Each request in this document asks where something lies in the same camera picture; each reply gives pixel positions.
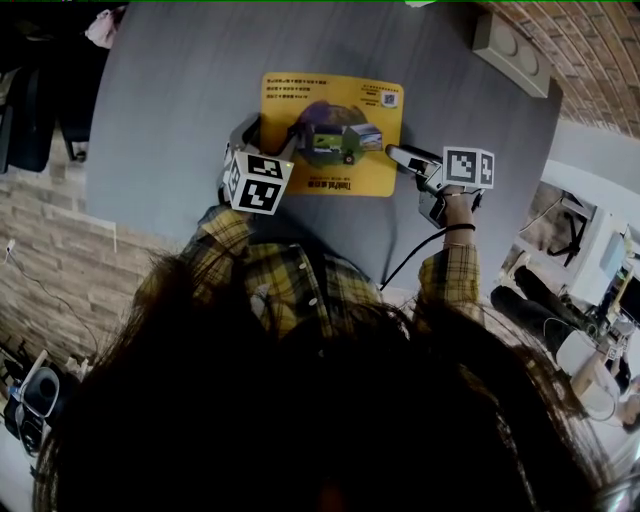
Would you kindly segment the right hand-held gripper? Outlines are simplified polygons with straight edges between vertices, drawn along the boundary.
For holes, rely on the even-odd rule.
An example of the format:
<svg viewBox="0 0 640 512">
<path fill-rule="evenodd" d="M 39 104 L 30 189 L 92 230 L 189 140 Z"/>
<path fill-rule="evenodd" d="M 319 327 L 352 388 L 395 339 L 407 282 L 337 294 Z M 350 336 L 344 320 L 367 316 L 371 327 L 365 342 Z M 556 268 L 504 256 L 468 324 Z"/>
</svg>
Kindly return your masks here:
<svg viewBox="0 0 640 512">
<path fill-rule="evenodd" d="M 385 152 L 416 174 L 419 213 L 440 229 L 445 227 L 446 199 L 456 195 L 448 188 L 461 187 L 458 195 L 472 195 L 472 212 L 479 208 L 484 191 L 494 188 L 495 154 L 487 150 L 446 146 L 440 157 L 411 145 L 388 144 Z"/>
</svg>

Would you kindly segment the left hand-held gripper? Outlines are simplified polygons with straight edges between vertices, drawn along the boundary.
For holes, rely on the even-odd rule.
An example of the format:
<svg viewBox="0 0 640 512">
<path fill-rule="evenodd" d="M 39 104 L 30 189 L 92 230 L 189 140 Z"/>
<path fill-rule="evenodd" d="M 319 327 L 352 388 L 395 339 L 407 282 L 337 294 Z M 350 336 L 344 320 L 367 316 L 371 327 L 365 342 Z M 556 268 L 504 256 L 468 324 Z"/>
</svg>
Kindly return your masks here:
<svg viewBox="0 0 640 512">
<path fill-rule="evenodd" d="M 294 169 L 292 161 L 303 125 L 291 125 L 274 151 L 253 146 L 259 140 L 261 114 L 252 113 L 229 136 L 225 148 L 218 201 L 233 210 L 273 215 Z"/>
</svg>

